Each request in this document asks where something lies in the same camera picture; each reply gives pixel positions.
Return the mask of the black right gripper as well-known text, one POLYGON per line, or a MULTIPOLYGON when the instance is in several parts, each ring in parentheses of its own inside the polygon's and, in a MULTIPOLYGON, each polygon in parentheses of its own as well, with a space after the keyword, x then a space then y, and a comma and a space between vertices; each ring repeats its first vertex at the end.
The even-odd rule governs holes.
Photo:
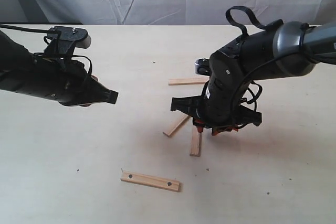
POLYGON ((218 135, 248 124, 259 126, 262 116, 257 111, 257 99, 261 93, 262 86, 254 81, 243 84, 234 94, 234 90, 221 90, 217 81, 209 80, 201 95, 172 98, 170 110, 190 116, 199 133, 212 129, 212 135, 218 135))

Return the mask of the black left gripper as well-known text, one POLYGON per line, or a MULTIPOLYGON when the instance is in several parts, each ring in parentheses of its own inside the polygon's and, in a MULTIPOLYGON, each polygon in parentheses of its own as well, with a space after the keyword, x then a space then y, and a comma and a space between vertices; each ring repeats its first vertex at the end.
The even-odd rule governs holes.
POLYGON ((115 104, 119 93, 106 88, 78 60, 62 58, 36 59, 34 96, 56 101, 64 106, 89 107, 95 103, 115 104))

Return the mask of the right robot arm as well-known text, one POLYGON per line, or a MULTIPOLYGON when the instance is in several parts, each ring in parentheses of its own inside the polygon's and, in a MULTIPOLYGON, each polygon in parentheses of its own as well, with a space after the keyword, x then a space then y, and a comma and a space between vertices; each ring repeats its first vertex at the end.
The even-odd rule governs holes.
POLYGON ((213 135, 259 126, 262 115, 249 105, 260 94, 245 98, 250 87, 260 80, 305 76, 319 63, 335 64, 335 23, 277 23, 197 60, 195 72, 209 78, 202 93, 173 98, 170 109, 190 116, 199 132, 211 129, 213 135))

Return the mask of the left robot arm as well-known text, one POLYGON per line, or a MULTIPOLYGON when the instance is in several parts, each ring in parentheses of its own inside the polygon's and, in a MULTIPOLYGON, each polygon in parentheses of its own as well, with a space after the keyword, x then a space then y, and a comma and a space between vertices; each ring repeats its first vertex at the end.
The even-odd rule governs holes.
POLYGON ((44 34, 47 47, 42 52, 29 52, 1 33, 1 90, 56 101, 63 106, 116 103, 118 93, 96 80, 92 66, 86 70, 74 55, 75 48, 90 46, 87 30, 56 26, 35 32, 44 34))

